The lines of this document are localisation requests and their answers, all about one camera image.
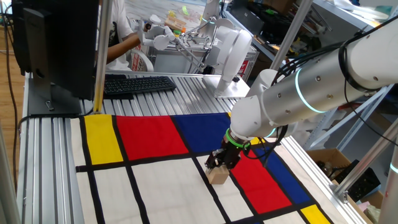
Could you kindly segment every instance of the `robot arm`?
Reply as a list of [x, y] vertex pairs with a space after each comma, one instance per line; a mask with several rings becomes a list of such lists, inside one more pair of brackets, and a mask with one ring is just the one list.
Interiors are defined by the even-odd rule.
[[344, 67], [339, 50], [306, 63], [276, 85], [271, 86], [276, 71], [261, 72], [248, 97], [233, 107], [231, 126], [221, 149], [208, 158], [207, 168], [232, 169], [253, 138], [274, 136], [275, 128], [286, 125], [292, 132], [298, 121], [345, 104], [346, 97], [353, 101], [398, 82], [398, 21], [348, 44]]
[[175, 40], [168, 26], [160, 26], [160, 19], [156, 15], [151, 15], [146, 24], [143, 19], [139, 22], [138, 36], [142, 45], [155, 47], [157, 50], [166, 49], [169, 42]]

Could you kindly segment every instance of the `yellow square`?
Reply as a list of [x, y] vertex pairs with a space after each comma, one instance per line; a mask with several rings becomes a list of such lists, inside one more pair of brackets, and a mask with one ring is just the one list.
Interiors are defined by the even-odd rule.
[[91, 163], [122, 162], [118, 140], [114, 133], [112, 116], [106, 114], [85, 117], [86, 135]]

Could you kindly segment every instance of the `blue led ring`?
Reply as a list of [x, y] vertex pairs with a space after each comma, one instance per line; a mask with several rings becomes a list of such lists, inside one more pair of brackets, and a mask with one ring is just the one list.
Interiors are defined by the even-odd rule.
[[390, 169], [398, 174], [398, 168], [394, 167], [392, 164], [390, 164]]
[[297, 93], [301, 99], [301, 101], [303, 101], [303, 103], [305, 104], [305, 106], [307, 106], [308, 108], [310, 108], [312, 111], [317, 112], [317, 113], [324, 113], [326, 111], [318, 111], [317, 109], [313, 108], [304, 98], [303, 94], [300, 91], [300, 87], [299, 87], [299, 74], [300, 74], [301, 68], [300, 70], [296, 73], [296, 79], [295, 79], [295, 84], [296, 84], [296, 90]]
[[269, 135], [267, 135], [265, 138], [268, 138], [269, 136], [271, 136], [274, 132], [275, 132], [276, 128], [274, 128], [271, 133], [269, 133]]

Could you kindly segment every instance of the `metal pole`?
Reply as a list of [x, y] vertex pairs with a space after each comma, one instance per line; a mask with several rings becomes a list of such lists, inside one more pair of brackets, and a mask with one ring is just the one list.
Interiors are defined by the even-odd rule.
[[21, 223], [0, 124], [0, 223]]
[[312, 5], [312, 0], [303, 0], [300, 4], [300, 7], [297, 10], [296, 15], [294, 16], [293, 22], [290, 25], [286, 36], [284, 38], [284, 41], [280, 45], [280, 49], [278, 50], [278, 53], [275, 56], [274, 61], [271, 64], [270, 69], [273, 70], [278, 70], [280, 65], [282, 64], [283, 60], [285, 59], [285, 56], [287, 54], [287, 51], [290, 49], [290, 46], [293, 43], [294, 38], [297, 35], [297, 32], [299, 31], [305, 16], [307, 15], [308, 11], [310, 10], [310, 7]]
[[[397, 136], [398, 131], [398, 119], [390, 126], [390, 128], [384, 133], [384, 137], [388, 139], [394, 139]], [[361, 159], [361, 161], [354, 167], [354, 169], [347, 175], [342, 183], [335, 189], [335, 194], [342, 198], [344, 192], [347, 191], [358, 178], [366, 171], [373, 161], [386, 149], [390, 144], [389, 141], [380, 137], [379, 140], [373, 145], [368, 153]]]
[[101, 7], [101, 20], [99, 22], [97, 74], [95, 79], [95, 94], [93, 103], [94, 114], [101, 113], [102, 110], [111, 16], [112, 0], [103, 0]]
[[326, 124], [329, 123], [333, 115], [336, 113], [337, 108], [332, 109], [323, 115], [322, 120], [318, 123], [317, 127], [311, 132], [310, 137], [308, 137], [307, 141], [305, 142], [303, 149], [308, 151], [311, 150], [315, 145], [312, 143], [317, 139], [319, 134], [326, 128]]
[[388, 173], [386, 193], [384, 194], [381, 205], [379, 224], [397, 223], [398, 212], [396, 206], [398, 202], [398, 147], [394, 147], [394, 154]]

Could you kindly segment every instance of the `shelf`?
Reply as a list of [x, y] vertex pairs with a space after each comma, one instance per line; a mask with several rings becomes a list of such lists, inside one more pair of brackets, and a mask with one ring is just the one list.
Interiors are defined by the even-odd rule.
[[364, 31], [369, 31], [373, 27], [376, 27], [378, 25], [377, 22], [370, 21], [363, 17], [352, 14], [345, 9], [340, 9], [326, 0], [313, 0], [313, 3], [316, 4], [317, 6], [324, 8], [325, 10], [334, 14], [335, 16], [344, 19], [345, 21], [358, 27], [359, 29], [363, 29], [364, 27], [367, 26]]

